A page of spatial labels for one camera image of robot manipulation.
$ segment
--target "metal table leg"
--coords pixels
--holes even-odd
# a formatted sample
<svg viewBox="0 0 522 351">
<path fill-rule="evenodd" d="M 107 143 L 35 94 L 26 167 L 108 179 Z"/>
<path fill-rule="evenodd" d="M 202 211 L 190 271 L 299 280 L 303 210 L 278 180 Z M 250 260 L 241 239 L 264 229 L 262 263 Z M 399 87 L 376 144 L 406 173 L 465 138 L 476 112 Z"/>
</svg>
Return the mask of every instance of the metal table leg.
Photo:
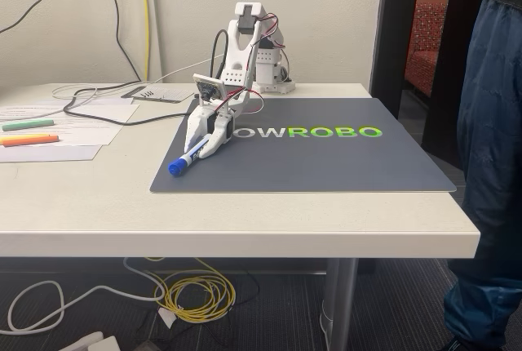
<svg viewBox="0 0 522 351">
<path fill-rule="evenodd" d="M 357 264 L 358 259 L 330 259 L 328 262 L 321 328 L 330 351 L 347 351 Z"/>
<path fill-rule="evenodd" d="M 330 345 L 332 339 L 332 328 L 334 322 L 335 290 L 337 289 L 337 274 L 339 259 L 328 259 L 326 270 L 325 296 L 322 303 L 320 324 L 325 333 L 326 344 Z"/>
</svg>

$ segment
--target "cable bundle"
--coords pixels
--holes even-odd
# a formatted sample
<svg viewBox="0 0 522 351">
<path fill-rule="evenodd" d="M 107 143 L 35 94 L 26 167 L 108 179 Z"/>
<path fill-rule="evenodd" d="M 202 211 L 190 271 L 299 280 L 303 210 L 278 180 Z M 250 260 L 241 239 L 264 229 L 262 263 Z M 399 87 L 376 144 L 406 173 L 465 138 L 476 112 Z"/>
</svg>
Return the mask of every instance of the cable bundle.
<svg viewBox="0 0 522 351">
<path fill-rule="evenodd" d="M 204 322 L 211 322 L 224 317 L 236 302 L 236 290 L 230 281 L 224 277 L 219 271 L 210 267 L 208 264 L 196 258 L 201 264 L 205 265 L 207 269 L 202 270 L 187 270 L 173 273 L 166 278 L 160 278 L 154 273 L 153 275 L 165 288 L 166 293 L 163 300 L 157 303 L 163 308 L 173 312 L 178 318 L 191 322 L 194 324 L 201 324 Z M 170 286 L 168 281 L 179 275 L 194 273 L 198 276 L 191 278 L 182 278 Z M 194 309 L 185 309 L 179 305 L 179 297 L 183 290 L 189 285 L 195 285 L 208 291 L 210 298 L 204 305 Z M 161 288 L 157 287 L 154 291 L 154 296 Z"/>
</svg>

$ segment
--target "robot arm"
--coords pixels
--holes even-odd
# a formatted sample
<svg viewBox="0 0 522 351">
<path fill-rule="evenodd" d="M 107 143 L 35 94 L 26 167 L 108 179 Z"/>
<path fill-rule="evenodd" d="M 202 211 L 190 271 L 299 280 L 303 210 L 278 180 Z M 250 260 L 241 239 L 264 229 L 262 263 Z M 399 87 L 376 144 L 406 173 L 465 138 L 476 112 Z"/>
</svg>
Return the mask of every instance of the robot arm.
<svg viewBox="0 0 522 351">
<path fill-rule="evenodd" d="M 210 156 L 232 138 L 236 118 L 248 104 L 253 87 L 263 92 L 277 90 L 280 84 L 286 88 L 294 86 L 287 82 L 288 78 L 285 83 L 277 82 L 283 76 L 278 56 L 279 47 L 284 45 L 277 18 L 267 15 L 259 2 L 239 2 L 236 17 L 228 25 L 227 57 L 221 77 L 194 75 L 200 100 L 188 118 L 185 153 L 201 136 L 210 133 L 210 140 L 201 148 L 199 158 Z M 243 50 L 239 47 L 242 34 L 252 37 Z M 254 83 L 254 65 L 257 83 Z"/>
</svg>

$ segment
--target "mouse pad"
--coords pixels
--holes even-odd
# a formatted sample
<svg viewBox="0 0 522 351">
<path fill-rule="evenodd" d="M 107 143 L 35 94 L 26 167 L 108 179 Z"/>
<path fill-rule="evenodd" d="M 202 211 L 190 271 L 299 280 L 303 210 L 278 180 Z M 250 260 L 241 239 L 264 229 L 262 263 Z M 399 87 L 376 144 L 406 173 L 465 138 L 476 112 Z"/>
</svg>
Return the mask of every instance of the mouse pad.
<svg viewBox="0 0 522 351">
<path fill-rule="evenodd" d="M 256 102 L 248 108 L 258 108 Z M 188 110 L 196 106 L 194 100 Z M 260 113 L 236 120 L 229 142 L 173 177 L 167 165 L 184 153 L 187 119 L 157 172 L 154 193 L 455 190 L 376 99 L 266 99 Z"/>
</svg>

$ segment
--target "printed logo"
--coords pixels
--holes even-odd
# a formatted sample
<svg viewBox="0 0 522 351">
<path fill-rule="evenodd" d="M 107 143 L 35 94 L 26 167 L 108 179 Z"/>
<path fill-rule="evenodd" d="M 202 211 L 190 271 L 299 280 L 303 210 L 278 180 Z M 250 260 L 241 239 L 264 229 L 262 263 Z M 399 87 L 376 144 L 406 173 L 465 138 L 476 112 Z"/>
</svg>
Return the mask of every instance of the printed logo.
<svg viewBox="0 0 522 351">
<path fill-rule="evenodd" d="M 257 128 L 257 130 L 251 128 L 238 128 L 234 131 L 234 136 L 241 139 L 247 139 L 249 137 L 259 134 L 261 137 L 379 137 L 383 135 L 383 132 L 376 127 L 360 127 L 355 130 L 352 127 L 311 127 L 307 129 L 305 127 L 287 127 L 287 128 Z"/>
</svg>

